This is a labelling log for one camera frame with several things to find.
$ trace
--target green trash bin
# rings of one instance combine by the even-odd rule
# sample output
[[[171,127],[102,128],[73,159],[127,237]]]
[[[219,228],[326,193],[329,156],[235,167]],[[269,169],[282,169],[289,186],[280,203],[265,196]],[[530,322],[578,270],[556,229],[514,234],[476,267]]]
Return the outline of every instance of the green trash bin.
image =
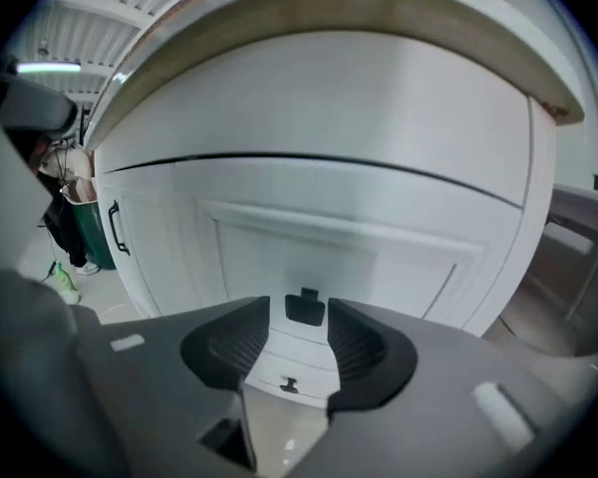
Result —
[[[65,198],[71,202],[89,260],[102,269],[115,269],[116,265],[104,235],[98,201],[76,202],[69,197]]]

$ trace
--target wall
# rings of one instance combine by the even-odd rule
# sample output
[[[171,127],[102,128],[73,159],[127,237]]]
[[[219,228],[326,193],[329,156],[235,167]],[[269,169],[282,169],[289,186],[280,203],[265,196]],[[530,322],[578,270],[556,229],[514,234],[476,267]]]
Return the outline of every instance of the wall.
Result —
[[[585,122],[558,129],[555,181],[592,189],[593,174],[598,173],[598,53],[559,0],[506,1],[559,47],[578,76]],[[590,352],[598,342],[598,247],[548,225],[528,273],[563,312],[580,301],[573,322],[580,333],[581,351]]]

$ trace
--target ceiling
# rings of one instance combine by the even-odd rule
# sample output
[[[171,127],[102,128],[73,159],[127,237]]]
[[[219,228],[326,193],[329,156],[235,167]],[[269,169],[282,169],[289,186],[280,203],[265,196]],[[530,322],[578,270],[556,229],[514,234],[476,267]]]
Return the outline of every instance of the ceiling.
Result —
[[[6,48],[20,61],[80,62],[80,73],[29,74],[27,79],[93,106],[128,48],[178,0],[41,0]]]

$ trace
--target leg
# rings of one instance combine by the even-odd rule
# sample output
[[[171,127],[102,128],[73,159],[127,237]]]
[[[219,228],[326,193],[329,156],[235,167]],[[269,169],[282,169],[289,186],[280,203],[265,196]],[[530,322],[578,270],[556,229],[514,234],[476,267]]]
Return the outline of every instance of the leg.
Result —
[[[69,254],[69,261],[75,267],[82,267],[87,263],[84,253],[84,241],[78,228],[78,223],[71,209],[71,204],[60,193],[60,184],[53,177],[38,173],[38,179],[53,197],[51,205],[44,215],[51,235],[63,250]]]

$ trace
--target cabinet door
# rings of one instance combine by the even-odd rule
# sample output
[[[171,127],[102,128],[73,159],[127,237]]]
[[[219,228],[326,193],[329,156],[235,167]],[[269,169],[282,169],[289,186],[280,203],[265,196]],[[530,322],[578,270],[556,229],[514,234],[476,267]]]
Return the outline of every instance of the cabinet door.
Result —
[[[201,308],[181,252],[170,170],[156,165],[103,175],[119,194],[125,238],[156,315]]]
[[[98,203],[102,221],[104,222],[105,236],[122,283],[140,315],[145,318],[155,317],[158,315],[158,311],[136,257],[136,250],[127,224],[126,213],[128,208],[125,205],[124,196],[120,190],[108,186],[106,181],[101,179],[101,176],[98,177]],[[110,217],[109,211],[114,209],[116,205],[118,210],[113,212],[112,217]],[[128,252],[122,251],[118,247],[118,243],[122,248],[126,246]]]
[[[271,297],[270,327],[302,288],[461,327],[493,283],[520,210],[403,171],[289,158],[178,163],[177,212],[191,279],[207,304]]]

